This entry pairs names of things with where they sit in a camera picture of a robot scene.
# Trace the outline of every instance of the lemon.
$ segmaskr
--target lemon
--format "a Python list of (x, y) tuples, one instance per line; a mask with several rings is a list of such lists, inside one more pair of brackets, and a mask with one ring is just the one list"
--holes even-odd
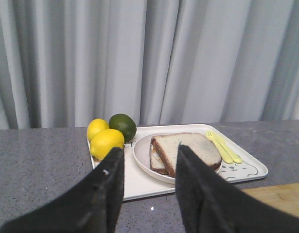
[(87, 139), (89, 140), (89, 142), (98, 132), (105, 129), (109, 129), (107, 121), (103, 119), (94, 119), (93, 121), (91, 121), (87, 128)]
[(97, 133), (90, 143), (90, 153), (102, 160), (113, 147), (123, 148), (124, 137), (119, 130), (106, 129)]
[(122, 132), (125, 143), (130, 141), (136, 134), (135, 122), (123, 113), (113, 115), (109, 120), (109, 127)]

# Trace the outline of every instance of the gray countertop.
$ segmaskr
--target gray countertop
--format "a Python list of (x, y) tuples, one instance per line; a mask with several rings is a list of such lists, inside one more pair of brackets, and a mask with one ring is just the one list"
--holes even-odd
[[(299, 182), (299, 120), (209, 124), (268, 168), (254, 188)], [(34, 210), (90, 171), (85, 128), (0, 130), (0, 225)], [(116, 232), (184, 232), (174, 194), (122, 204)]]

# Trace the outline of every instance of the curtain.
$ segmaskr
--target curtain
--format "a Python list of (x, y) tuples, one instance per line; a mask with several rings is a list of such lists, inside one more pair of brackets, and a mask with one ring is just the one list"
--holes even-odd
[(0, 0), (0, 129), (299, 119), (298, 0)]

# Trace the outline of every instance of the white tray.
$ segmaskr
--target white tray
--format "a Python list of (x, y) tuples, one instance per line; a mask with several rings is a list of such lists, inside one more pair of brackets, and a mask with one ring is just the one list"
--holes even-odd
[[(133, 146), (137, 140), (145, 136), (156, 133), (180, 133), (192, 132), (205, 134), (211, 130), (221, 135), (226, 144), (236, 152), (243, 160), (241, 164), (226, 164), (222, 161), (222, 167), (218, 174), (230, 183), (256, 180), (265, 177), (268, 174), (267, 167), (252, 155), (232, 142), (229, 138), (221, 134), (210, 125), (191, 124), (191, 125), (169, 125), (169, 126), (150, 126), (138, 127), (135, 137), (129, 144), (125, 144), (125, 175), (124, 175), (124, 197), (123, 200), (132, 200), (150, 196), (175, 192), (175, 185), (159, 181), (145, 173), (136, 163), (133, 156)], [(96, 162), (91, 156), (92, 166), (96, 168)]]

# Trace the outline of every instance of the green lime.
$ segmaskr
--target green lime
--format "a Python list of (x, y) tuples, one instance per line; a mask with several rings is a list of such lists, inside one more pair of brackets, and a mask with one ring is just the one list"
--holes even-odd
[(123, 113), (113, 115), (109, 120), (109, 127), (122, 132), (125, 143), (130, 141), (136, 134), (135, 122)]

